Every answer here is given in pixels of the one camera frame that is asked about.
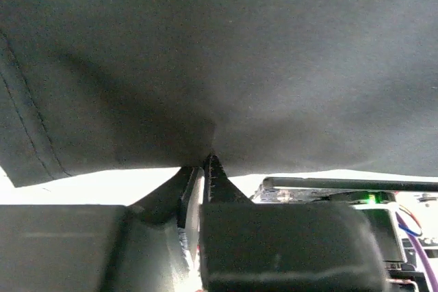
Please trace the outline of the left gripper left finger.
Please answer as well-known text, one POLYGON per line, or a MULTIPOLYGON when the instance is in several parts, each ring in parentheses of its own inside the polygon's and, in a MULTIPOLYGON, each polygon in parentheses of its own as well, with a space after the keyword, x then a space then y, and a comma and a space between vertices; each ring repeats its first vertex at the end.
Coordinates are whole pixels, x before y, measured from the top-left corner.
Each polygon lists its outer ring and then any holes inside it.
POLYGON ((2 291, 197 291, 198 167, 1 191, 2 291))

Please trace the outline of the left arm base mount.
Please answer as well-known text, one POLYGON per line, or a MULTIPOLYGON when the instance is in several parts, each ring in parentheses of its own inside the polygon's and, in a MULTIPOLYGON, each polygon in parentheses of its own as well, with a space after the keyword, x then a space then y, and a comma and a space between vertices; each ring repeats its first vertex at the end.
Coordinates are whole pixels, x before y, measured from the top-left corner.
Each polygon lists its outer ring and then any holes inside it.
POLYGON ((340 202, 368 219, 393 291, 437 290, 437 184, 268 176, 256 203, 340 202))

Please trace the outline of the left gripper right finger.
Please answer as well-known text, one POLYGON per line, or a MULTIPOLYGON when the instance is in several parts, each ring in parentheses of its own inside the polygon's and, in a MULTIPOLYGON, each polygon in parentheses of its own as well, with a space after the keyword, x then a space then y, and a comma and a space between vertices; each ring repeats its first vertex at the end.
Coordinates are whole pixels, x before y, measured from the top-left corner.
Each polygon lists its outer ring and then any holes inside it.
POLYGON ((200 214, 206 291, 387 291, 365 216, 336 202, 256 204, 217 156, 205 169, 200 214))

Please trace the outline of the black trousers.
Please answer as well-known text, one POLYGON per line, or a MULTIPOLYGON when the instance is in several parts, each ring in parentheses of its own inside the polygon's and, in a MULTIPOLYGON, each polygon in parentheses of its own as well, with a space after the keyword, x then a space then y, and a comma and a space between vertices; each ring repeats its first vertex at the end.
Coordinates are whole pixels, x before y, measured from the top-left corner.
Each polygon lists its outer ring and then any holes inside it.
POLYGON ((437 175, 437 0, 1 0, 1 167, 437 175))

